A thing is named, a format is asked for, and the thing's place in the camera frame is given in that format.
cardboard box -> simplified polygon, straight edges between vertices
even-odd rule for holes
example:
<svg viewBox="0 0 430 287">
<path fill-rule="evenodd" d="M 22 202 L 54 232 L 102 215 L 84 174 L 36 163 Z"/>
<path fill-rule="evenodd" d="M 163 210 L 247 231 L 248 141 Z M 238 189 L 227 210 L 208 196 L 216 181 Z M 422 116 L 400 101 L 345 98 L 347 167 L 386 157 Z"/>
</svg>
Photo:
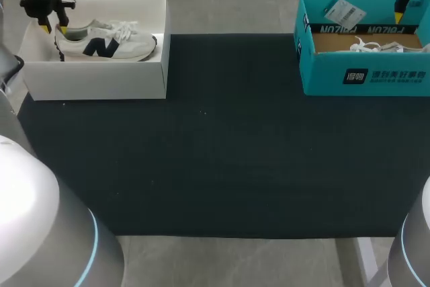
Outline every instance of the cardboard box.
<svg viewBox="0 0 430 287">
<path fill-rule="evenodd" d="M 349 52 L 355 36 L 380 45 L 427 45 L 430 0 L 411 0 L 399 25 L 396 0 L 346 0 L 366 12 L 351 30 L 325 17 L 337 1 L 299 1 L 294 41 L 305 94 L 430 96 L 430 53 Z"/>
<path fill-rule="evenodd" d="M 54 32 L 29 24 L 19 55 L 24 59 L 24 81 L 34 100 L 165 99 L 170 50 L 167 0 L 76 0 L 67 9 L 69 27 L 93 19 L 137 21 L 157 37 L 158 44 L 143 62 L 60 62 Z M 50 17 L 57 24 L 55 13 Z"/>
</svg>

black logo on box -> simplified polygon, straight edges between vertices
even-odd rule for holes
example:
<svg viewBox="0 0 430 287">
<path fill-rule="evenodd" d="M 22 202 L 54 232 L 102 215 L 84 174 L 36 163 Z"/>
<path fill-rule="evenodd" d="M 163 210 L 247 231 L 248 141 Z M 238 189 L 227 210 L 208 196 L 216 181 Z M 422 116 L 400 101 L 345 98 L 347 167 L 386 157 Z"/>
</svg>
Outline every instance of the black logo on box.
<svg viewBox="0 0 430 287">
<path fill-rule="evenodd" d="M 309 27 L 309 19 L 306 14 L 303 16 L 303 26 L 304 26 L 304 32 L 306 33 L 308 27 Z"/>
<path fill-rule="evenodd" d="M 300 57 L 302 56 L 302 43 L 300 42 L 300 39 L 297 41 L 297 60 L 300 62 Z"/>
<path fill-rule="evenodd" d="M 343 84 L 363 84 L 368 71 L 368 69 L 347 69 Z"/>
</svg>

sneaker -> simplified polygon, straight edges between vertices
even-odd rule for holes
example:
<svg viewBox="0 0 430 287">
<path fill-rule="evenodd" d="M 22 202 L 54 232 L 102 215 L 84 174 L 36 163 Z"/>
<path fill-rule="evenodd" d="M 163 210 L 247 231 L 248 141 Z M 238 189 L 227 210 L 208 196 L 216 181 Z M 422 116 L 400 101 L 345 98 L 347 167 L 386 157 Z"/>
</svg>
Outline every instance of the sneaker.
<svg viewBox="0 0 430 287">
<path fill-rule="evenodd" d="M 55 44 L 65 61 L 137 62 L 154 51 L 157 39 L 139 31 L 137 22 L 104 24 L 93 20 L 82 28 L 68 28 L 66 34 L 57 26 Z"/>
</svg>

dark table mat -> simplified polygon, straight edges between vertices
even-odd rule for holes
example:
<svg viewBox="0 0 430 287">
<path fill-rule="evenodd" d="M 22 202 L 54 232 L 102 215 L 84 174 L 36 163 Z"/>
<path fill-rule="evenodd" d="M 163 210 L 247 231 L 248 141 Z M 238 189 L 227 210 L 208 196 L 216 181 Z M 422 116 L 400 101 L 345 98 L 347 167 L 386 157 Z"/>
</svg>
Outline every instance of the dark table mat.
<svg viewBox="0 0 430 287">
<path fill-rule="evenodd" d="M 117 235 L 390 236 L 430 174 L 430 99 L 305 96 L 292 35 L 172 35 L 167 89 L 19 113 Z"/>
</svg>

new balance logo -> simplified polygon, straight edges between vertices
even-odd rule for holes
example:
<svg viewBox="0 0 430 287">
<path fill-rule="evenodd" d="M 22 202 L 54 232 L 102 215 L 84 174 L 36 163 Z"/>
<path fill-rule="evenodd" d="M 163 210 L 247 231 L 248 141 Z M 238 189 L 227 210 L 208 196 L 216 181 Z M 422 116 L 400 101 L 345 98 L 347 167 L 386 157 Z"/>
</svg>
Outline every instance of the new balance logo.
<svg viewBox="0 0 430 287">
<path fill-rule="evenodd" d="M 116 40 L 112 39 L 109 46 L 106 48 L 105 40 L 103 38 L 93 38 L 89 41 L 87 47 L 83 51 L 83 54 L 93 56 L 95 52 L 100 57 L 111 58 L 118 49 L 119 44 Z"/>
</svg>

